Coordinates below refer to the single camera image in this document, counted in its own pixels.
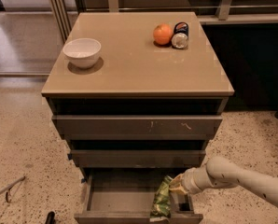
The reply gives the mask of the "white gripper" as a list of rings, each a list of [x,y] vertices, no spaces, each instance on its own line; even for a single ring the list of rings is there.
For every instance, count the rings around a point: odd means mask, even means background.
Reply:
[[[204,167],[191,168],[177,175],[170,185],[169,191],[178,195],[197,194],[209,187],[209,176]]]

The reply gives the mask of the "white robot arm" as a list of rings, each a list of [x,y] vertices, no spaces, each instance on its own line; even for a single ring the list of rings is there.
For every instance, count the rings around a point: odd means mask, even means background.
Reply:
[[[278,177],[244,169],[216,156],[202,167],[187,169],[169,184],[179,195],[201,193],[206,189],[231,189],[240,186],[278,208]]]

